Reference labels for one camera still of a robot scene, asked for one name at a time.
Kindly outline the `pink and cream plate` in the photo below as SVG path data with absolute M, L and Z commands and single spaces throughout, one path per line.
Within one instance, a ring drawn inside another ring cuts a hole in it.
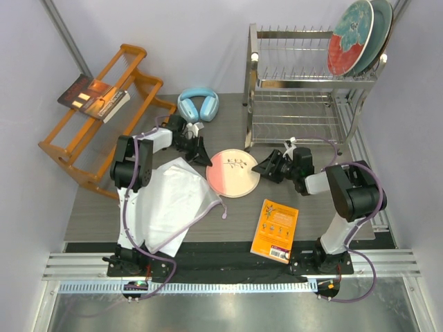
M 220 196 L 239 198 L 250 194 L 258 185 L 260 175 L 252 171 L 256 159 L 240 149 L 225 149 L 210 159 L 206 167 L 206 180 Z

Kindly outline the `red and teal plate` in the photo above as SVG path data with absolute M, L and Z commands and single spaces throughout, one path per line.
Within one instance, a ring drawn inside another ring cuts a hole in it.
M 332 31 L 327 67 L 334 76 L 348 74 L 362 57 L 372 33 L 374 10 L 369 1 L 355 1 Z

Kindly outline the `light teal plate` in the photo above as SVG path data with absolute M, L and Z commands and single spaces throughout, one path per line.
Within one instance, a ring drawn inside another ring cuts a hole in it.
M 383 54 L 392 32 L 394 11 L 389 1 L 375 0 L 370 2 L 374 10 L 374 24 L 371 36 L 363 55 L 350 71 L 351 76 L 367 73 Z

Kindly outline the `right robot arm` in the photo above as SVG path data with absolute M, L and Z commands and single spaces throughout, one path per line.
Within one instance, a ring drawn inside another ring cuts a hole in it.
M 293 182 L 297 193 L 313 196 L 331 194 L 336 210 L 326 232 L 319 237 L 311 253 L 295 251 L 289 263 L 293 275 L 352 274 L 350 242 L 361 226 L 387 206 L 380 180 L 364 160 L 332 165 L 316 173 L 311 149 L 275 149 L 252 171 L 274 183 Z

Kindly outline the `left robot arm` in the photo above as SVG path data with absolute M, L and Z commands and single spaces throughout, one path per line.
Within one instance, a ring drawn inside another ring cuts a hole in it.
M 191 163 L 210 166 L 201 122 L 180 115 L 147 133 L 119 136 L 110 177 L 120 202 L 114 257 L 133 276 L 161 251 L 174 257 L 190 226 L 222 203 Z

